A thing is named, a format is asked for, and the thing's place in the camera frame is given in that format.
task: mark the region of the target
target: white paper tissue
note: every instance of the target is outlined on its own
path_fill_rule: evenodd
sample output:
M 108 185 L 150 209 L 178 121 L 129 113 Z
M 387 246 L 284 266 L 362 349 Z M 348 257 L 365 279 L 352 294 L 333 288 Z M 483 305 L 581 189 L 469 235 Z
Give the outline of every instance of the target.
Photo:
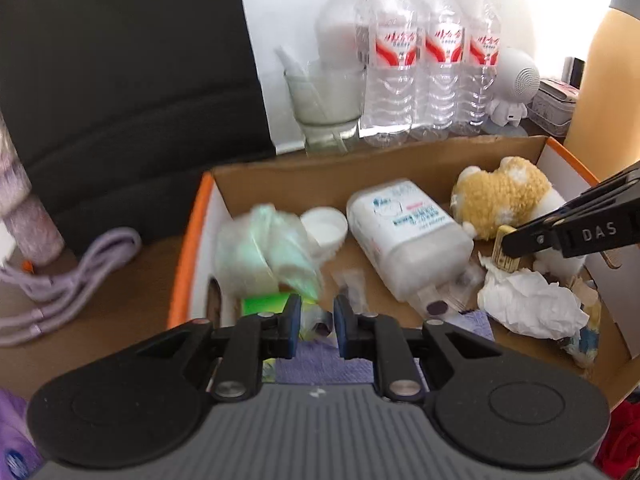
M 539 339 L 562 339 L 574 335 L 589 320 L 580 300 L 568 288 L 549 285 L 542 274 L 529 269 L 508 273 L 479 255 L 486 268 L 478 307 L 512 332 Z

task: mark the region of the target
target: blue logo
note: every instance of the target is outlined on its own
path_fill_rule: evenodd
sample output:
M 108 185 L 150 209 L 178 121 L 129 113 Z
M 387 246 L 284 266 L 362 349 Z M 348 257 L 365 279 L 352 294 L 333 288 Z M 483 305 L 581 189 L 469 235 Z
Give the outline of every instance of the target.
M 16 480 L 22 480 L 29 476 L 29 468 L 27 467 L 24 457 L 16 450 L 9 449 L 4 452 L 4 461 Z

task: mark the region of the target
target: silver screw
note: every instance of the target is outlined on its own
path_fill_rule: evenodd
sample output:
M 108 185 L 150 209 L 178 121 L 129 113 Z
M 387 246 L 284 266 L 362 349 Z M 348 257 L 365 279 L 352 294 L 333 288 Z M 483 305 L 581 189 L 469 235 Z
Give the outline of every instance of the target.
M 225 399 L 233 399 L 244 395 L 246 388 L 238 381 L 223 381 L 216 388 L 216 395 Z
M 420 392 L 420 384 L 415 381 L 400 380 L 393 381 L 389 389 L 399 397 L 413 397 Z

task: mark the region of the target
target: yellow thermos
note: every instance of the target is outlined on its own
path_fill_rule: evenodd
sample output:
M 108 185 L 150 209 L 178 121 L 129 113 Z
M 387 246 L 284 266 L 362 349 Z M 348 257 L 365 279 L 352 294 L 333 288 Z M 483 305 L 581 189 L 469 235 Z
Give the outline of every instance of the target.
M 611 0 L 564 142 L 603 180 L 640 160 L 640 0 Z

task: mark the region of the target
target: open box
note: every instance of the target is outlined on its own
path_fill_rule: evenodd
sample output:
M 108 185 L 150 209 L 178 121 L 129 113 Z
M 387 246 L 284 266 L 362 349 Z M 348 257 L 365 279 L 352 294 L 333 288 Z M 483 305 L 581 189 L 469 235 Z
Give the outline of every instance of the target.
M 248 212 L 252 206 L 273 203 L 277 209 L 297 215 L 321 205 L 345 211 L 354 192 L 398 178 L 414 181 L 434 200 L 448 204 L 460 171 L 471 165 L 495 170 L 501 158 L 508 155 L 519 155 L 536 163 L 567 200 L 597 183 L 575 157 L 546 137 L 449 139 L 347 156 L 285 156 L 271 162 L 214 168 L 203 177 L 188 225 L 169 327 L 207 314 L 222 326 L 235 321 L 237 305 L 229 298 L 210 294 L 216 291 L 212 286 L 215 283 L 212 254 L 220 225 Z M 498 343 L 584 376 L 603 391 L 612 408 L 640 381 L 637 357 L 640 337 L 635 337 L 640 332 L 640 308 L 634 304 L 634 298 L 640 298 L 640 280 L 636 276 L 636 269 L 640 269 L 640 248 L 625 248 L 616 257 L 622 264 L 617 270 L 607 267 L 599 254 L 587 259 L 587 268 L 604 302 L 600 349 L 593 368 L 577 367 L 554 341 L 519 336 L 492 321 Z M 393 298 L 351 236 L 336 258 L 322 268 L 325 288 L 319 303 L 323 308 L 331 309 L 337 293 L 332 272 L 353 268 L 365 272 L 371 310 L 394 316 L 405 327 L 421 325 L 421 318 L 409 304 Z

